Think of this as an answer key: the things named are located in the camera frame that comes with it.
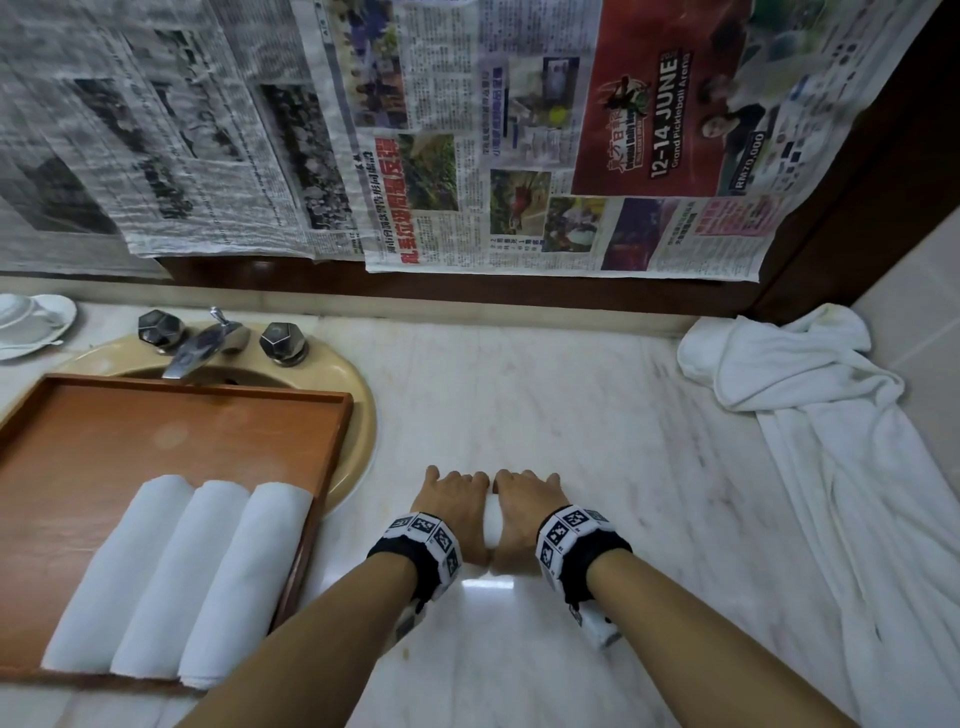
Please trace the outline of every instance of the yellow sink basin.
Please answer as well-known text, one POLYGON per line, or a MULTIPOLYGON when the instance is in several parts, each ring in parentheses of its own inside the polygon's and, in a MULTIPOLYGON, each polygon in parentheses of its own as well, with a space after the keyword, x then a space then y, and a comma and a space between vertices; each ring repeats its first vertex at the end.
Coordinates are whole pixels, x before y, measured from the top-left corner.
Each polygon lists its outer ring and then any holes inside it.
MULTIPOLYGON (((189 325, 193 330, 207 326, 189 325)), ((330 480, 326 512, 335 508, 360 480, 376 442, 376 409, 373 394, 356 368, 340 354, 313 337, 310 353, 301 364, 278 367, 260 349, 262 326, 250 326, 249 345, 236 355, 215 354, 183 381, 197 384, 240 384, 253 387, 290 387, 326 392, 350 392, 353 414, 340 451, 337 469, 330 480)), ((135 335, 107 342, 60 365, 55 371, 76 375, 160 378, 171 357, 144 344, 135 335)))

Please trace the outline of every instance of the wooden tray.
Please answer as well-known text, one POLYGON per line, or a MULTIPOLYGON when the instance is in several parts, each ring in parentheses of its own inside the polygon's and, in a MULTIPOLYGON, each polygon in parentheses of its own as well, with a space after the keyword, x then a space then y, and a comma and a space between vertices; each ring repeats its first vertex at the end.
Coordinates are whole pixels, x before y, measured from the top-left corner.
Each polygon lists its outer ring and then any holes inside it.
POLYGON ((0 423, 0 677, 131 682, 50 672, 40 660, 93 552, 140 485, 165 473, 194 487, 280 480, 313 494, 276 629, 297 609, 352 406, 342 392, 41 379, 0 423))

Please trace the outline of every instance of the white saucer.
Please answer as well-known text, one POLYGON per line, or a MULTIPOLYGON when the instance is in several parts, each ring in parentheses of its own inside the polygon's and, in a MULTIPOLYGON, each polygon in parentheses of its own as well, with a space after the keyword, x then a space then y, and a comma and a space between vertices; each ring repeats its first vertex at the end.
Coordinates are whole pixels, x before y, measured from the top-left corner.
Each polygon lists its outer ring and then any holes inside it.
POLYGON ((60 320, 63 321, 63 324, 33 344, 17 344, 16 346, 8 346, 6 348, 0 344, 0 361, 16 359, 18 356, 26 356, 28 353, 38 352, 48 344, 57 341, 57 339, 73 325, 73 322, 77 320, 77 305, 66 296, 41 293, 38 296, 31 296, 31 298, 51 313, 57 314, 60 320))

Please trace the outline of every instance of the chrome faucet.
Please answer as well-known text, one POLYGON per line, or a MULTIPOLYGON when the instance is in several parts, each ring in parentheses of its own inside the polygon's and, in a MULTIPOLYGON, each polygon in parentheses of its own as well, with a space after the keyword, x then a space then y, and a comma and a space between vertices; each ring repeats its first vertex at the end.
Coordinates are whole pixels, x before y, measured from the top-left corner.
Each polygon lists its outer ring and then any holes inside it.
POLYGON ((210 309, 216 324, 205 328, 184 341, 174 354, 173 361, 164 370, 164 379, 183 379, 201 367, 213 354, 240 353, 250 341, 250 330, 237 321, 229 321, 216 306, 210 309))

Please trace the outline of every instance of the faucet handle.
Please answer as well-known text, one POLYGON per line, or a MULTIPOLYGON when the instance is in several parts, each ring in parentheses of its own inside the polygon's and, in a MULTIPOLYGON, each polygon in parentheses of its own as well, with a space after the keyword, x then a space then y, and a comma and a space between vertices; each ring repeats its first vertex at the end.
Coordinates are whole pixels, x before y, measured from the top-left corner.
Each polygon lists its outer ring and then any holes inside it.
POLYGON ((172 313, 155 308, 136 322, 136 337, 164 354, 173 354, 187 334, 186 326, 172 313))
POLYGON ((274 321, 260 334, 260 349, 280 367, 295 367, 306 358, 310 343, 296 324, 274 321))
POLYGON ((224 316, 224 312, 220 310, 219 306, 212 305, 210 307, 210 315, 217 320, 218 324, 226 326, 230 323, 230 319, 224 316))

